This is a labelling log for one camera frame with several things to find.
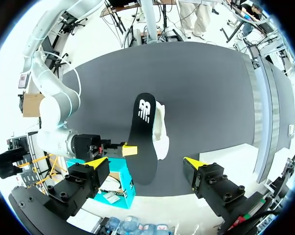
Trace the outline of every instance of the insole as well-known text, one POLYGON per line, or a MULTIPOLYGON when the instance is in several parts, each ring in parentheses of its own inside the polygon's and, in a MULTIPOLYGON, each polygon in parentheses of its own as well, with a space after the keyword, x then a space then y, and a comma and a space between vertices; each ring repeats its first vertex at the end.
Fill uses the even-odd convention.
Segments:
POLYGON ((128 140, 128 145, 138 147, 138 154, 127 156, 126 161, 133 181, 141 185, 150 184, 157 171, 157 155, 152 141, 155 112, 154 96, 149 93, 138 95, 128 140))

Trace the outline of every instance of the chair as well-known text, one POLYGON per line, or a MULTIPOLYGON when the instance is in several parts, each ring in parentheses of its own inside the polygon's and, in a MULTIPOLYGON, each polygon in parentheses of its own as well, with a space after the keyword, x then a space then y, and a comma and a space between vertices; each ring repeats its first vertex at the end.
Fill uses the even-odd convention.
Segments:
MULTIPOLYGON (((54 50, 54 48, 52 47, 48 36, 43 40, 43 42, 42 42, 42 48, 46 52, 51 52, 51 53, 54 53, 55 55, 60 55, 60 52, 54 50)), ((65 53, 62 56, 62 59, 65 58, 65 57, 68 57, 68 53, 65 53)), ((57 75, 58 78, 59 78, 59 68, 62 65, 65 65, 66 64, 65 62, 62 63, 62 59, 59 59, 58 57, 56 57, 54 55, 48 54, 47 57, 46 57, 46 60, 45 60, 46 66, 51 71, 54 69, 53 73, 56 72, 56 75, 57 75)))
POLYGON ((88 18, 84 18, 82 20, 78 20, 76 17, 72 16, 68 12, 65 12, 62 17, 64 18, 61 23, 63 26, 60 30, 61 33, 70 33, 74 35, 74 29, 78 26, 85 27, 85 24, 81 24, 83 21, 87 21, 88 18))

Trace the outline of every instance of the black table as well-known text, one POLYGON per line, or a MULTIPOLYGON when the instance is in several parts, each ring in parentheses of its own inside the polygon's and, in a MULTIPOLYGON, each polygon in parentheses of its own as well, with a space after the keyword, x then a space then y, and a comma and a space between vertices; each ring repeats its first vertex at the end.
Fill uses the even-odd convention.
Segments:
MULTIPOLYGON (((190 194, 183 157, 198 159, 200 152, 253 143, 249 71, 254 70, 243 53, 201 43, 159 43, 112 52, 77 71, 81 107, 68 125, 80 133, 127 141, 138 94, 151 93, 165 104, 169 152, 159 161, 154 181, 136 185, 139 196, 190 194)), ((78 90, 73 71, 63 81, 78 90)))

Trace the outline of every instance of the shoe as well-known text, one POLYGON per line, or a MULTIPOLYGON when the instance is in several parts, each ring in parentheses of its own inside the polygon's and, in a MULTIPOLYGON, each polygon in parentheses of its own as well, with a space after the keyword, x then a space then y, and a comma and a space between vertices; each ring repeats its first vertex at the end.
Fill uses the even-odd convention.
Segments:
POLYGON ((165 105, 161 105, 158 101, 156 101, 152 140, 157 160, 164 160, 169 150, 170 141, 165 126, 165 105))
POLYGON ((215 13, 216 15, 219 15, 219 12, 217 12, 217 11, 215 10, 215 8, 212 9, 212 12, 215 13))
POLYGON ((244 39, 244 35, 243 35, 243 33, 238 33, 238 34, 237 34, 237 38, 238 38, 240 41, 242 41, 242 40, 244 39))
POLYGON ((195 36, 195 37, 198 37, 198 38, 201 38, 202 40, 205 40, 205 38, 204 38, 204 34, 197 35, 197 34, 195 34, 195 33, 193 33, 193 32, 192 32, 192 34, 193 34, 193 36, 195 36))

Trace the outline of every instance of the water bottle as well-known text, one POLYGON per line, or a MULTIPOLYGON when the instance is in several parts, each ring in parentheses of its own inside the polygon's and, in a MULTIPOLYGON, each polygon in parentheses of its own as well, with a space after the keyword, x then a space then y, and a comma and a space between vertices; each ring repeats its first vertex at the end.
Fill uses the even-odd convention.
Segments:
POLYGON ((137 230, 134 231, 133 233, 130 233, 130 235, 141 235, 142 231, 143 231, 143 225, 139 224, 137 230))
POLYGON ((117 230, 117 235, 126 235, 126 232, 123 230, 123 222, 120 224, 117 230))
POLYGON ((142 235, 154 235, 155 234, 155 225, 154 224, 145 224, 143 226, 142 235))
POLYGON ((138 228, 138 218, 134 216, 128 216, 123 222, 123 230, 125 232, 134 232, 138 228))
POLYGON ((156 225, 156 233, 155 235, 168 235, 168 225, 167 224, 158 224, 156 225))
POLYGON ((120 223, 120 220, 118 220, 115 217, 110 217, 109 220, 107 221, 105 227, 109 231, 115 231, 120 223))

